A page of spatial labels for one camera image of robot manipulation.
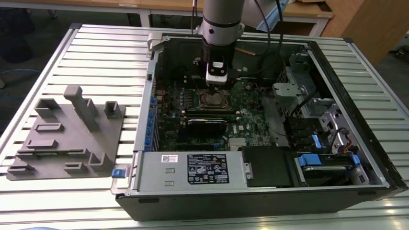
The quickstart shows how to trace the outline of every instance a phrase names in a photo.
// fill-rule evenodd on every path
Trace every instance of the green circuit board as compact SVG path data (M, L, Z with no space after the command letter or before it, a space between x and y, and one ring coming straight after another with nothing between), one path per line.
M248 90L246 86L246 81L237 81L229 90L217 91L213 99L213 96L206 95L206 89L186 88L176 82L160 83L158 150L228 151L229 138L245 138L248 145L270 145L261 107L262 89ZM212 111L210 104L204 103L210 100L212 103L220 104L216 111ZM190 119L226 121L224 134L210 138L184 135L184 127Z

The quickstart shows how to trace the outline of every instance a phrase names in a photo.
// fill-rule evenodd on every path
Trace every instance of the power supply label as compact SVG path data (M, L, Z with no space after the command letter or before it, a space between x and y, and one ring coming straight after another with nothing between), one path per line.
M225 154L188 155L189 184L226 184L229 170Z

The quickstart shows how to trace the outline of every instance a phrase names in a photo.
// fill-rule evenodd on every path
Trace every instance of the aluminum extrusion table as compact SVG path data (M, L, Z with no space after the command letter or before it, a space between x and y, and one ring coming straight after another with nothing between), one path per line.
M62 97L66 85L82 86L84 96L98 104L126 105L116 164L132 161L133 140L146 74L146 39L152 31L189 30L81 25L69 29L0 138L0 229L51 227L57 229L406 229L409 192L382 201L361 203L334 214L234 218L200 221L136 222L110 194L110 178L8 181L5 173L16 150L36 119L39 98ZM261 34L244 36L264 37ZM286 36L286 39L305 39ZM409 180L409 111L374 71L357 47L340 38L314 40L326 55L366 122L404 179ZM116 181L126 187L126 179Z

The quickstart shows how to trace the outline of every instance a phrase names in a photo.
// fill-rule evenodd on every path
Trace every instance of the motherboard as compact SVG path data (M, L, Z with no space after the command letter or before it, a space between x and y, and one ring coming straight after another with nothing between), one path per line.
M270 145L264 90L245 80L228 90L158 80L158 150L229 151L244 145Z

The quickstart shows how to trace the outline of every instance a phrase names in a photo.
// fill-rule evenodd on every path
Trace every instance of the white sticker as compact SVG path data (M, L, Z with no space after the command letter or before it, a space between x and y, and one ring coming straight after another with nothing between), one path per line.
M120 6L125 6L125 7L137 7L136 4L118 4Z
M222 62L213 61L214 68L222 68Z
M317 17L318 18L332 18L332 15L318 14Z
M177 163L177 155L161 155L162 163Z

